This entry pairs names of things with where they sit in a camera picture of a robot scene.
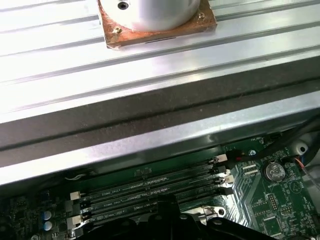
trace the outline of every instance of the screw hole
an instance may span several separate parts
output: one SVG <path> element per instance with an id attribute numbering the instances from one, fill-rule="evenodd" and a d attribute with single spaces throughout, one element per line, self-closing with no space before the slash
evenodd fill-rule
<path id="1" fill-rule="evenodd" d="M 129 7 L 129 4 L 126 3 L 126 2 L 124 2 L 124 1 L 119 2 L 119 4 L 118 4 L 118 8 L 119 8 L 120 10 L 126 10 L 128 7 Z"/>
<path id="2" fill-rule="evenodd" d="M 219 212 L 219 215 L 225 214 L 225 211 L 223 209 L 220 209 L 218 212 Z"/>

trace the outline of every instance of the capacitor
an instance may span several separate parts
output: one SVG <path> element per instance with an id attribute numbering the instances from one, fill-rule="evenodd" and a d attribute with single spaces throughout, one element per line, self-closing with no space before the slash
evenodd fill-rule
<path id="1" fill-rule="evenodd" d="M 45 231 L 50 231 L 53 227 L 53 223 L 51 221 L 46 221 L 44 224 L 43 224 L 43 229 Z"/>
<path id="2" fill-rule="evenodd" d="M 42 219 L 45 221 L 49 220 L 51 217 L 52 217 L 51 211 L 44 211 L 42 213 Z"/>
<path id="3" fill-rule="evenodd" d="M 286 171 L 282 165 L 276 162 L 268 162 L 262 168 L 262 175 L 272 183 L 280 183 L 286 177 Z"/>

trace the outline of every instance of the metal cylinder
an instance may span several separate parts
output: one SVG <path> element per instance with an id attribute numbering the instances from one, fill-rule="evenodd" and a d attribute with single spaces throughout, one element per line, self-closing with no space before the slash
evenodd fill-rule
<path id="1" fill-rule="evenodd" d="M 119 25 L 141 32 L 172 30 L 191 19 L 201 0 L 100 0 Z"/>

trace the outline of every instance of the black cable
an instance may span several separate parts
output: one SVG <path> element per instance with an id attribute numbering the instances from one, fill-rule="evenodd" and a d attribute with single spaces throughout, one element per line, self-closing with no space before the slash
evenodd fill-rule
<path id="1" fill-rule="evenodd" d="M 304 134 L 313 132 L 319 129 L 320 126 L 320 114 L 317 114 L 305 121 L 301 125 L 286 131 L 280 138 L 274 141 L 272 144 L 258 152 L 256 155 L 243 156 L 241 161 L 256 161 L 272 155 L 273 153 L 284 149 L 289 146 L 293 141 L 297 140 Z"/>
<path id="2" fill-rule="evenodd" d="M 318 133 L 316 138 L 313 140 L 312 146 L 309 147 L 308 151 L 302 156 L 303 164 L 305 166 L 308 165 L 316 157 L 319 149 L 320 149 L 320 133 Z"/>

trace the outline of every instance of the wire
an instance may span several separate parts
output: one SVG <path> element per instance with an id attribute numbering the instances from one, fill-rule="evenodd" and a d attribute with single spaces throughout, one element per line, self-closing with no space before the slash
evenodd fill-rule
<path id="1" fill-rule="evenodd" d="M 263 150 L 259 151 L 257 154 L 252 156 L 243 156 L 242 161 L 256 161 L 256 160 L 260 160 L 265 157 L 268 157 L 274 154 L 275 152 L 280 151 L 285 147 L 289 146 L 293 141 L 295 141 L 302 135 L 317 130 L 319 126 L 320 126 L 320 114 L 317 114 L 312 118 L 310 118 L 309 120 L 302 123 L 301 125 L 284 132 L 281 137 L 279 137 L 276 141 L 274 141 L 269 146 L 265 147 Z"/>
<path id="2" fill-rule="evenodd" d="M 64 179 L 69 180 L 69 181 L 76 181 L 76 180 L 79 180 L 80 178 L 82 178 L 84 176 L 86 176 L 86 174 L 79 174 L 79 175 L 77 175 L 77 176 L 75 176 L 73 178 L 65 177 Z"/>
<path id="3" fill-rule="evenodd" d="M 300 165 L 300 167 L 301 167 L 302 171 L 305 173 L 305 175 L 307 175 L 310 178 L 311 182 L 320 191 L 320 185 L 316 182 L 314 177 L 306 170 L 304 164 L 298 158 L 295 158 L 295 160 L 298 162 L 298 164 Z"/>
<path id="4" fill-rule="evenodd" d="M 320 133 L 317 134 L 313 140 L 313 144 L 309 147 L 308 151 L 303 154 L 304 165 L 308 165 L 317 155 L 320 149 Z"/>

